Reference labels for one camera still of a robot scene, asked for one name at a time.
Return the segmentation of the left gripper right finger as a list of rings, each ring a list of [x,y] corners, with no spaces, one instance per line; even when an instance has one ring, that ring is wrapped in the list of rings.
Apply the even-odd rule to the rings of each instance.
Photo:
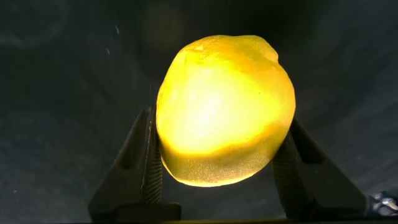
[[[365,195],[296,119],[272,160],[272,173],[290,220],[347,220],[365,216]]]

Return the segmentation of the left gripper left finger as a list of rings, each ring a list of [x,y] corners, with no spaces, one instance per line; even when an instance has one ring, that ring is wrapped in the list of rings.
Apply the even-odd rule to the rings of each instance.
[[[160,203],[162,161],[155,108],[137,116],[108,174],[88,204],[93,223],[158,223],[181,219],[181,206]]]

